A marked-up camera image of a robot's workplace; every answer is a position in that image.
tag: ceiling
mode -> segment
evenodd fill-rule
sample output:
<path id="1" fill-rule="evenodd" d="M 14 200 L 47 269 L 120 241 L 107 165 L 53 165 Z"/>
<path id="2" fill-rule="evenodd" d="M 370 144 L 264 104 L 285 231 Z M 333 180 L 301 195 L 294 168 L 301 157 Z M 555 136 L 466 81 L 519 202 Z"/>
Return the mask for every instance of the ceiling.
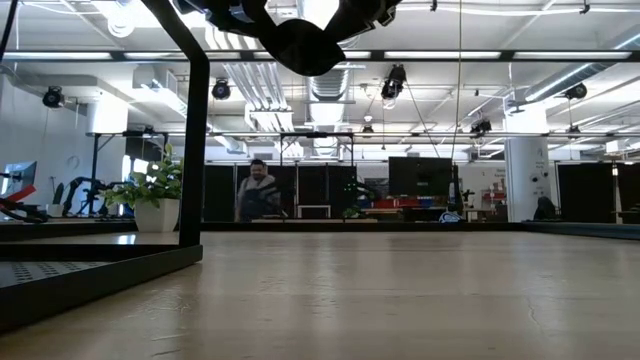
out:
<path id="1" fill-rule="evenodd" d="M 430 12 L 430 1 L 405 0 L 398 9 L 396 20 L 386 28 L 360 36 L 356 49 L 606 49 L 607 42 L 640 23 L 640 3 L 637 0 L 589 1 L 592 8 L 626 9 L 634 12 L 601 13 L 591 11 L 543 16 L 503 16 L 514 11 L 550 11 L 577 9 L 582 1 L 549 0 L 474 0 L 462 1 L 465 10 L 503 12 L 488 16 L 459 14 L 458 1 L 440 0 L 439 10 Z M 296 14 L 295 0 L 271 0 L 269 8 L 276 21 L 284 21 Z M 168 35 L 146 19 L 129 36 L 117 38 L 108 30 L 107 18 L 98 9 L 113 6 L 110 1 L 24 1 L 20 5 L 18 21 L 9 42 L 9 51 L 19 50 L 170 50 L 177 46 Z M 0 2 L 0 17 L 6 17 L 8 1 Z M 143 18 L 147 15 L 136 15 Z M 191 30 L 204 49 L 205 28 L 198 19 Z M 463 129 L 478 119 L 478 115 L 466 117 L 472 110 L 484 104 L 491 96 L 505 95 L 511 88 L 526 89 L 557 73 L 567 63 L 419 63 L 405 64 L 407 82 L 412 91 L 402 92 L 395 108 L 384 110 L 380 101 L 380 84 L 387 76 L 390 63 L 362 63 L 352 71 L 349 104 L 341 130 L 361 131 L 364 115 L 373 116 L 376 132 L 407 132 L 424 129 L 451 131 L 455 119 Z M 186 63 L 155 64 L 158 72 L 171 70 L 180 81 L 180 93 L 187 95 L 189 72 Z M 20 63 L 18 74 L 44 75 L 92 75 L 133 99 L 139 116 L 130 123 L 153 123 L 158 129 L 180 130 L 184 118 L 158 102 L 137 101 L 138 93 L 132 85 L 132 74 L 137 64 L 130 63 Z M 309 122 L 308 89 L 306 79 L 278 66 L 281 83 L 288 104 L 293 111 L 296 126 Z M 211 64 L 212 82 L 218 77 L 228 77 L 220 63 Z M 547 120 L 551 130 L 566 129 L 570 121 L 605 115 L 621 106 L 640 99 L 640 66 L 637 63 L 618 64 L 584 81 L 589 95 L 574 101 L 568 111 L 566 100 L 551 99 L 545 102 Z M 243 116 L 246 101 L 232 83 L 232 97 L 225 101 L 211 101 L 210 114 L 224 119 Z M 494 99 L 485 104 L 484 116 L 492 121 L 494 131 L 502 128 L 502 100 Z M 598 123 L 590 131 L 611 131 L 621 126 L 626 130 L 640 120 L 640 107 Z M 242 130 L 242 122 L 227 121 L 219 125 L 224 130 Z M 601 144 L 593 139 L 585 143 Z"/>

